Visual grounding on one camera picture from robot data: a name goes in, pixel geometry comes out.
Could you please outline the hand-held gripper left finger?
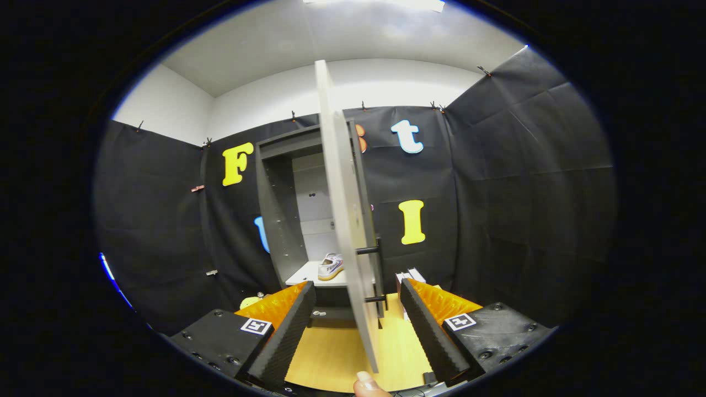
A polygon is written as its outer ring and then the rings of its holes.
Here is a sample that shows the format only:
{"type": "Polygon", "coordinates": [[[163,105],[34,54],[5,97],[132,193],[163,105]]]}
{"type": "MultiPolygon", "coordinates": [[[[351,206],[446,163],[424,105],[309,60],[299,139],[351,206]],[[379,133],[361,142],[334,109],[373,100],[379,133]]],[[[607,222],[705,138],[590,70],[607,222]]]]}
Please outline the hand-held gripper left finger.
{"type": "Polygon", "coordinates": [[[300,282],[237,312],[214,309],[166,341],[223,377],[282,390],[315,302],[313,282],[300,282]]]}

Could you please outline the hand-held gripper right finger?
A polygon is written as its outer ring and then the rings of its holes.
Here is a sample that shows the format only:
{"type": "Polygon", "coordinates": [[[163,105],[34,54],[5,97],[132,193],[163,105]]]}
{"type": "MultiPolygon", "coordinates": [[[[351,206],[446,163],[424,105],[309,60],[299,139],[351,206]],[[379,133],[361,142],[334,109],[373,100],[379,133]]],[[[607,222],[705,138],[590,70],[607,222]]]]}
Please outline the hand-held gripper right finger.
{"type": "Polygon", "coordinates": [[[405,278],[399,299],[438,382],[454,386],[501,371],[557,331],[502,302],[484,307],[405,278]]]}

